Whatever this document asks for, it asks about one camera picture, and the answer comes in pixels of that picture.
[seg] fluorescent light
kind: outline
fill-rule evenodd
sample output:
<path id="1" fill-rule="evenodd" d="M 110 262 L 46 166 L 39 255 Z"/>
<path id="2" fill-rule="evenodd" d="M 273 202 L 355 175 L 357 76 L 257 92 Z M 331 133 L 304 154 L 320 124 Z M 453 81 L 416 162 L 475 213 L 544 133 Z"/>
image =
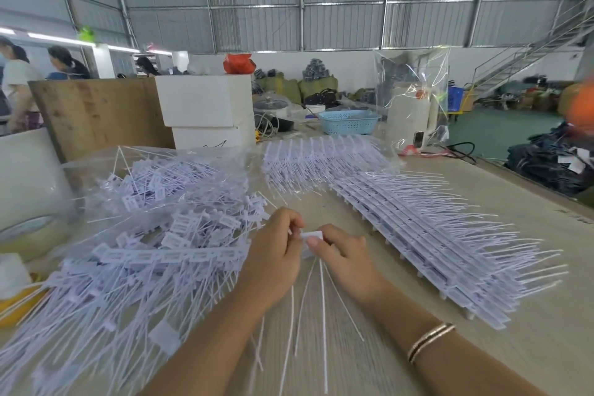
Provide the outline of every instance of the fluorescent light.
<path id="1" fill-rule="evenodd" d="M 157 49 L 151 49 L 151 50 L 149 50 L 148 53 L 159 54 L 159 55 L 173 55 L 171 52 L 167 52 L 167 50 L 157 50 Z"/>
<path id="2" fill-rule="evenodd" d="M 133 54 L 137 54 L 140 52 L 140 50 L 138 49 L 130 49 L 130 47 L 120 47 L 118 45 L 108 45 L 108 49 L 119 50 L 120 52 L 131 52 Z"/>
<path id="3" fill-rule="evenodd" d="M 49 35 L 41 35 L 40 33 L 27 33 L 30 38 L 46 39 L 47 41 L 66 42 L 67 44 L 85 45 L 88 47 L 95 47 L 93 42 L 79 41 L 78 39 L 69 39 L 62 37 L 51 37 Z"/>

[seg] fingernail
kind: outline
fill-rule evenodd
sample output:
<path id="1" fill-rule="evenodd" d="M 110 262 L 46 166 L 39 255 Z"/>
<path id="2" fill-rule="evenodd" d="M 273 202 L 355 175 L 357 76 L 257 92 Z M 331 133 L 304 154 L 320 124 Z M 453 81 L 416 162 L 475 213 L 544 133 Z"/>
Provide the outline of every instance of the fingernail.
<path id="1" fill-rule="evenodd" d="M 308 246 L 310 247 L 314 247 L 318 244 L 318 242 L 320 241 L 319 238 L 317 237 L 308 237 L 305 242 L 307 243 Z"/>

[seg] metal staircase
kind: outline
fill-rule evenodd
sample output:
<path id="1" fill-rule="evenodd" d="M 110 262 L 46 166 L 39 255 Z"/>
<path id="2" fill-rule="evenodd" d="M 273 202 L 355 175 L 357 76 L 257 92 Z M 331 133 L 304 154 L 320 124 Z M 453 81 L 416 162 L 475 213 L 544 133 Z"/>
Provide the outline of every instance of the metal staircase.
<path id="1" fill-rule="evenodd" d="M 490 95 L 502 84 L 513 79 L 516 74 L 528 68 L 547 54 L 575 43 L 577 40 L 594 31 L 594 4 L 592 0 L 582 0 L 567 11 L 560 13 L 551 23 L 540 26 L 535 32 L 547 32 L 544 39 L 522 47 L 514 44 L 502 50 L 493 58 L 475 69 L 472 77 L 475 99 Z M 511 49 L 522 50 L 511 54 Z"/>

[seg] red plastic bag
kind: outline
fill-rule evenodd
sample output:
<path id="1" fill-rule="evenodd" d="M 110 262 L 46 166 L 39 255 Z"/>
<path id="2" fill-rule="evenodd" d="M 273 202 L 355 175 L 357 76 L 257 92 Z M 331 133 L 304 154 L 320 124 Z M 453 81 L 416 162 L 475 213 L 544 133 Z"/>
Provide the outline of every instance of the red plastic bag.
<path id="1" fill-rule="evenodd" d="M 227 74 L 251 74 L 256 70 L 256 63 L 250 60 L 252 54 L 227 54 L 223 68 Z"/>

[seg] tape roll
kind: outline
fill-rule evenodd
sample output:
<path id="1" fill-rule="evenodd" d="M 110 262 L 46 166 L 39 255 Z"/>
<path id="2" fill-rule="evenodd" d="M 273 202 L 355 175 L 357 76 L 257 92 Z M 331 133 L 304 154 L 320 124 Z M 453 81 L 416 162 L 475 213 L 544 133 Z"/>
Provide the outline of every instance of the tape roll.
<path id="1" fill-rule="evenodd" d="M 68 226 L 55 216 L 40 216 L 0 231 L 0 253 L 18 253 L 24 262 L 66 241 Z"/>

